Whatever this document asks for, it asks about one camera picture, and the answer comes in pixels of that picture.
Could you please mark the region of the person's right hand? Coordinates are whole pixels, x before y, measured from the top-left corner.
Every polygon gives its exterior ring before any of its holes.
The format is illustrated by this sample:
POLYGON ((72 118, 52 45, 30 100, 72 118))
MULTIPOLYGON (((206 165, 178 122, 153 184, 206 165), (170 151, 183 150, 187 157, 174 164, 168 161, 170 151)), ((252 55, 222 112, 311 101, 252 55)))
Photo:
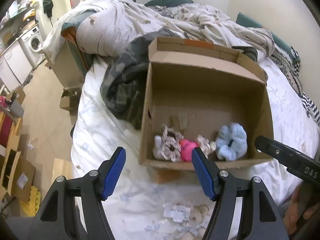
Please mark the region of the person's right hand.
MULTIPOLYGON (((285 228, 287 230, 288 235, 292 235, 296 230, 297 230, 297 222, 299 220, 299 215, 298 215, 298 200, 300 196, 300 188, 301 186, 297 186, 292 198, 291 198, 291 203, 289 205, 288 210, 285 213, 285 217, 283 218, 283 222, 285 225, 285 228)), ((319 209, 319 203, 315 204, 314 206, 308 208, 304 213, 303 213, 303 218, 305 220, 308 220, 313 216, 313 214, 319 209)))

